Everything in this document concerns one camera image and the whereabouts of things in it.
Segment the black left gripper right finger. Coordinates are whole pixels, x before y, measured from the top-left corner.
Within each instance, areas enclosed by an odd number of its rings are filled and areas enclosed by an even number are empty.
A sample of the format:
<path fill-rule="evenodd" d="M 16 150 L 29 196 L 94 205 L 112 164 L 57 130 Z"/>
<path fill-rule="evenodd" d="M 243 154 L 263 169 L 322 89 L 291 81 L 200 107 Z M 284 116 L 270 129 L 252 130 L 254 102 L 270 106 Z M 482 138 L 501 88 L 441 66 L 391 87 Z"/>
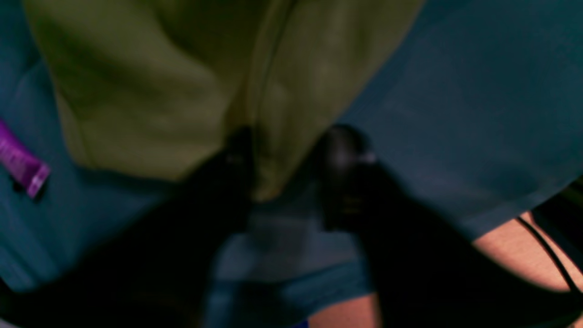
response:
<path fill-rule="evenodd" d="M 351 233 L 366 256 L 385 328 L 566 328 L 581 315 L 581 291 L 539 233 L 568 292 L 477 251 L 406 194 L 356 129 L 337 125 L 320 139 L 319 189 L 324 227 Z"/>

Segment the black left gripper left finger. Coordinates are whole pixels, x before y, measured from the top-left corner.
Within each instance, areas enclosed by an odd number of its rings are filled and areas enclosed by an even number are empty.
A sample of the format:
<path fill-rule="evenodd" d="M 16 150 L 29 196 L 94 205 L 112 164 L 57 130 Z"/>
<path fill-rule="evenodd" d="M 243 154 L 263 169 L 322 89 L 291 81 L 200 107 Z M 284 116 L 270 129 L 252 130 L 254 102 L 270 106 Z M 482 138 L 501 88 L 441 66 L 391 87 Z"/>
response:
<path fill-rule="evenodd" d="M 255 178 L 252 131 L 70 272 L 32 292 L 2 292 L 20 328 L 198 328 L 213 260 L 246 227 Z"/>

